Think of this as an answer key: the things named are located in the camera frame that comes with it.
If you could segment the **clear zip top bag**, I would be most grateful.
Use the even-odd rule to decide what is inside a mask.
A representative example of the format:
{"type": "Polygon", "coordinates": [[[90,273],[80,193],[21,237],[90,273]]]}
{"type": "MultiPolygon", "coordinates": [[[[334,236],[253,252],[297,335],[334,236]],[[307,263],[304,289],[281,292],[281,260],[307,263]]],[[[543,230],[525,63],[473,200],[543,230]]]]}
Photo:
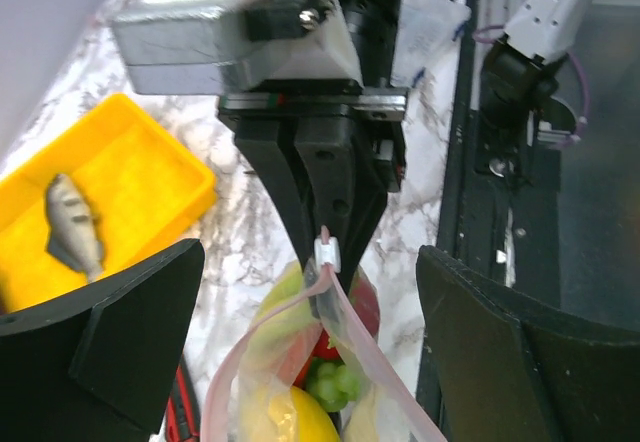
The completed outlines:
{"type": "Polygon", "coordinates": [[[214,375],[201,440],[443,440],[378,345],[376,288],[361,270],[343,288],[345,272],[323,228],[214,375]]]}

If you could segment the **yellow squash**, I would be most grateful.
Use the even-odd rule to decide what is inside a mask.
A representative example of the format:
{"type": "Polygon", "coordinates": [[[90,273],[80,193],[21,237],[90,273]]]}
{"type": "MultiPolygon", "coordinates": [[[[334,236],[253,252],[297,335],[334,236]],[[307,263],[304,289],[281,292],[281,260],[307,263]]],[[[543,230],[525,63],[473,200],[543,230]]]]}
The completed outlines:
{"type": "Polygon", "coordinates": [[[268,408],[272,424],[266,441],[330,442],[340,436],[328,413],[307,392],[292,387],[288,393],[274,396],[268,408]]]}

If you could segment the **dark red apple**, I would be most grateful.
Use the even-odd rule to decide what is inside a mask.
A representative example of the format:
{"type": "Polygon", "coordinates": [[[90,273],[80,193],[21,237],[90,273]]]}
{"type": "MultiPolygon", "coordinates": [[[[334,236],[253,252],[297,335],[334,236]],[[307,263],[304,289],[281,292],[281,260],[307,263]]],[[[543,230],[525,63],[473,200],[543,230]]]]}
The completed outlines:
{"type": "Polygon", "coordinates": [[[378,340],[380,329],[380,306],[375,286],[359,269],[349,291],[349,300],[369,334],[378,340]]]}

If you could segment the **green grape bunch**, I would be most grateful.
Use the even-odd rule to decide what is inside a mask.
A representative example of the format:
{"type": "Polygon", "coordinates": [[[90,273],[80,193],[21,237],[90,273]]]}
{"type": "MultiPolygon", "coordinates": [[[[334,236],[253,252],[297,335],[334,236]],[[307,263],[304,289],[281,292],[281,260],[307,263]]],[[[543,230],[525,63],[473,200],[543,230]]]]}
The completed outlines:
{"type": "Polygon", "coordinates": [[[340,412],[360,397],[360,378],[340,360],[314,358],[305,390],[328,413],[340,412]]]}

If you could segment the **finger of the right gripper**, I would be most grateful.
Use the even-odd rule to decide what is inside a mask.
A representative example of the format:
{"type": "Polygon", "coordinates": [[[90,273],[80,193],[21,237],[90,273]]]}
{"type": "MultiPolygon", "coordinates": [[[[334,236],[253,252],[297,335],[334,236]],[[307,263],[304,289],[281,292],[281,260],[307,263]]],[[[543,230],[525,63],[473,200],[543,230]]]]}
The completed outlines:
{"type": "Polygon", "coordinates": [[[349,117],[301,120],[294,141],[311,183],[316,230],[338,240],[338,279],[349,292],[356,270],[387,206],[364,125],[349,117]]]}
{"type": "Polygon", "coordinates": [[[300,263],[310,258],[310,186],[290,122],[243,119],[235,144],[273,201],[300,263]]]}

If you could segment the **green cabbage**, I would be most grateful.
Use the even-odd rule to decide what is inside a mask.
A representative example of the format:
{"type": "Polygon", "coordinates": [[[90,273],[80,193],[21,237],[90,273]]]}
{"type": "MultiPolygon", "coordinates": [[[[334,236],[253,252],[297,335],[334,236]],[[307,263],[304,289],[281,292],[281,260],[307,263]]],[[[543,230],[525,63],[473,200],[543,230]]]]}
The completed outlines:
{"type": "Polygon", "coordinates": [[[308,355],[309,340],[319,326],[308,298],[259,324],[271,312],[294,301],[305,290],[306,282],[300,264],[289,263],[262,300],[250,324],[251,327],[257,327],[249,341],[249,353],[252,356],[265,356],[268,362],[284,361],[297,365],[308,355]]]}

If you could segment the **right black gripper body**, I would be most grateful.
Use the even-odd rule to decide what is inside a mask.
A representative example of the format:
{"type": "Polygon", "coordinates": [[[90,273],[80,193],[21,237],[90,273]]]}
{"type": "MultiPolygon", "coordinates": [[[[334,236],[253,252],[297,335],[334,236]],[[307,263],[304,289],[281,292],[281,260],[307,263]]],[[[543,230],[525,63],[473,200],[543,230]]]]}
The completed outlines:
{"type": "Polygon", "coordinates": [[[255,92],[224,96],[219,118],[236,131],[243,119],[290,122],[295,136],[302,119],[349,117],[364,125],[376,171],[387,192],[401,188],[406,145],[401,128],[408,92],[389,81],[401,0],[339,0],[359,58],[363,81],[276,80],[255,92]]]}

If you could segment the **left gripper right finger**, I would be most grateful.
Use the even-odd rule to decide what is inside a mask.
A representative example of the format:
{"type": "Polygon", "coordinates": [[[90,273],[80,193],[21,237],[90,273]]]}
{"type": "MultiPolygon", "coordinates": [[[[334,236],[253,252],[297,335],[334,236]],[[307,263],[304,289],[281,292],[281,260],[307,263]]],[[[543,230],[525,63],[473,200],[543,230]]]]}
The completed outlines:
{"type": "Polygon", "coordinates": [[[560,311],[433,246],[416,277],[453,440],[638,440],[638,332],[560,311]]]}

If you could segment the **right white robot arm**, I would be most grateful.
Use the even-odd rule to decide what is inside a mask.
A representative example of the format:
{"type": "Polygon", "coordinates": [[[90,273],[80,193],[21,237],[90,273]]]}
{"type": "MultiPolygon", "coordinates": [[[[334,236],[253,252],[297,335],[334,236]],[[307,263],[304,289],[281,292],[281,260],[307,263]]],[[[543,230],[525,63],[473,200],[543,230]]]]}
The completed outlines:
{"type": "MultiPolygon", "coordinates": [[[[300,261],[322,226],[332,229],[353,275],[388,197],[401,187],[406,89],[389,86],[400,0],[339,0],[364,81],[269,81],[224,96],[219,116],[267,189],[300,261]]],[[[592,0],[525,0],[492,44],[472,108],[471,62],[462,55],[454,124],[465,130],[449,152],[437,245],[490,278],[489,259],[506,225],[507,198],[529,180],[533,151],[525,122],[539,118],[556,89],[576,30],[592,0]]]]}

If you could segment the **red tomato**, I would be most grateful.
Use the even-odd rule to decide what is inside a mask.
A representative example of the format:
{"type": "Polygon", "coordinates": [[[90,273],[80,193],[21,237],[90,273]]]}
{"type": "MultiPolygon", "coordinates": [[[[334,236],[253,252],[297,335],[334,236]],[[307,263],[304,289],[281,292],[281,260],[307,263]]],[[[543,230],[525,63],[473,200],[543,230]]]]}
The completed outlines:
{"type": "Polygon", "coordinates": [[[318,364],[340,361],[338,350],[330,341],[326,330],[320,333],[313,349],[310,349],[306,339],[299,335],[290,346],[278,370],[278,377],[281,381],[293,382],[294,386],[304,388],[307,379],[318,364]]]}

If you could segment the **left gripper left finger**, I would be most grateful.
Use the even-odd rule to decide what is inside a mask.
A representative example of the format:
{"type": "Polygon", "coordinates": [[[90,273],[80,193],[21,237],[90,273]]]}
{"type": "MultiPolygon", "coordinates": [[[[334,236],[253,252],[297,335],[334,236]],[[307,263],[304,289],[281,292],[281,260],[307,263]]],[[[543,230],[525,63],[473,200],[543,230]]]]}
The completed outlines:
{"type": "Polygon", "coordinates": [[[146,441],[159,432],[205,252],[184,239],[1,318],[4,441],[146,441]]]}

